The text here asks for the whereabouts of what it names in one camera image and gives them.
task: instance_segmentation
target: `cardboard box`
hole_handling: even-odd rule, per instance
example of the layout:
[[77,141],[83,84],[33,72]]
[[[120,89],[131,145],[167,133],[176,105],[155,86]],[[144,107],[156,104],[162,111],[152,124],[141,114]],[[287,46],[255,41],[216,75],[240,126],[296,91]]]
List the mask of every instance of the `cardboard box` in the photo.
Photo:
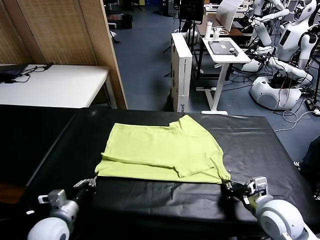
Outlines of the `cardboard box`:
[[175,112],[188,112],[192,54],[181,33],[171,34],[171,97]]

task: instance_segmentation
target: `white table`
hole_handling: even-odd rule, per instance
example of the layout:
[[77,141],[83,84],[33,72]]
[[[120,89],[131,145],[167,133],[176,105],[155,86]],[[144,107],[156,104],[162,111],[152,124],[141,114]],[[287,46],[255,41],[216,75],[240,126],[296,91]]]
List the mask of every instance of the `white table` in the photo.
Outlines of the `white table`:
[[202,41],[203,41],[206,49],[208,50],[208,52],[212,58],[212,61],[215,63],[214,67],[215,68],[221,67],[221,71],[220,71],[220,75],[219,75],[219,79],[218,79],[216,87],[212,87],[209,89],[199,89],[199,88],[196,89],[197,91],[204,91],[205,92],[207,101],[210,106],[210,111],[202,111],[201,112],[202,114],[228,115],[227,111],[218,111],[217,110],[218,103],[219,103],[220,96],[221,96],[221,92],[222,92],[222,88],[225,83],[228,67],[230,64],[245,64],[245,63],[249,63],[251,61],[250,58],[245,54],[245,52],[242,51],[241,48],[231,38],[220,37],[218,40],[219,41],[228,41],[228,42],[232,43],[234,48],[238,51],[238,55],[237,56],[234,56],[234,55],[215,55],[213,53],[213,51],[211,50],[209,43],[208,43],[209,41],[212,41],[212,39],[205,40],[204,38],[202,38]]
[[[28,65],[25,69],[35,66],[43,65]],[[15,80],[26,79],[23,76]],[[110,84],[105,66],[52,65],[43,72],[31,72],[26,83],[0,83],[0,105],[84,108],[90,106],[102,87],[113,96]],[[114,107],[114,98],[110,101]]]

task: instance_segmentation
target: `yellow-green t-shirt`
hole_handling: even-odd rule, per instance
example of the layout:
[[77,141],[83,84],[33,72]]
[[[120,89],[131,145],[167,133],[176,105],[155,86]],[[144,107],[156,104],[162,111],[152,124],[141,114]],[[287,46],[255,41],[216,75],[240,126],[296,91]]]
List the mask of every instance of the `yellow-green t-shirt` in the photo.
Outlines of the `yellow-green t-shirt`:
[[101,155],[98,176],[216,184],[231,178],[221,147],[188,115],[169,126],[116,123]]

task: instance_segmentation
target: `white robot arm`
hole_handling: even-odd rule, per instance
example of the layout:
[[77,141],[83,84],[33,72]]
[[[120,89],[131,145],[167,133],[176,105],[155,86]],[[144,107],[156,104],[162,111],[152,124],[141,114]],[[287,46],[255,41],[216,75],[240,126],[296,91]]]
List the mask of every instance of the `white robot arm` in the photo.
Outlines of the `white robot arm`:
[[73,186],[76,195],[68,200],[63,189],[38,197],[40,204],[50,204],[49,217],[39,221],[30,230],[27,240],[68,240],[79,212],[79,205],[95,193],[96,176],[79,181]]
[[300,82],[301,84],[309,84],[313,80],[313,77],[303,69],[299,69],[289,65],[288,63],[279,61],[276,57],[271,57],[268,60],[267,65],[277,69],[280,73],[287,73],[297,80],[303,79],[303,81]]
[[270,20],[273,20],[273,19],[284,17],[284,16],[288,15],[289,13],[290,13],[289,9],[283,9],[281,11],[266,15],[262,18],[256,17],[253,20],[252,25],[254,27],[254,30],[256,31],[257,35],[259,36],[259,39],[261,40],[261,42],[264,46],[269,46],[272,43],[272,40],[269,36],[269,33],[268,33],[264,23],[268,22]]
[[265,22],[271,21],[273,19],[277,19],[280,17],[284,17],[290,13],[289,9],[285,9],[285,6],[280,0],[269,0],[274,7],[276,7],[279,11],[275,13],[268,14],[266,16],[262,16],[262,8],[266,1],[265,0],[255,0],[254,1],[254,18],[251,21],[251,25],[254,27],[256,34],[259,36],[262,44],[264,46],[269,46],[272,43],[272,40],[269,36],[269,33],[265,27]]
[[307,62],[310,58],[311,51],[314,48],[314,46],[317,44],[318,37],[315,34],[309,35],[306,34],[301,38],[301,53],[299,56],[299,63],[298,68],[304,69],[307,65]]
[[226,188],[228,197],[241,200],[272,239],[318,240],[295,206],[269,195],[266,177],[254,177],[249,184],[229,182]]

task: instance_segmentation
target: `computer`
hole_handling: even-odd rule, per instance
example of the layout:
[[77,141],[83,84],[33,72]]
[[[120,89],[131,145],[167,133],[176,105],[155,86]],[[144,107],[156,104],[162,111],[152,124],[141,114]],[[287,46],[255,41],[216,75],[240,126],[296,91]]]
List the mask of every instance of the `computer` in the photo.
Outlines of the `computer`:
[[0,83],[20,77],[27,66],[27,64],[0,66]]

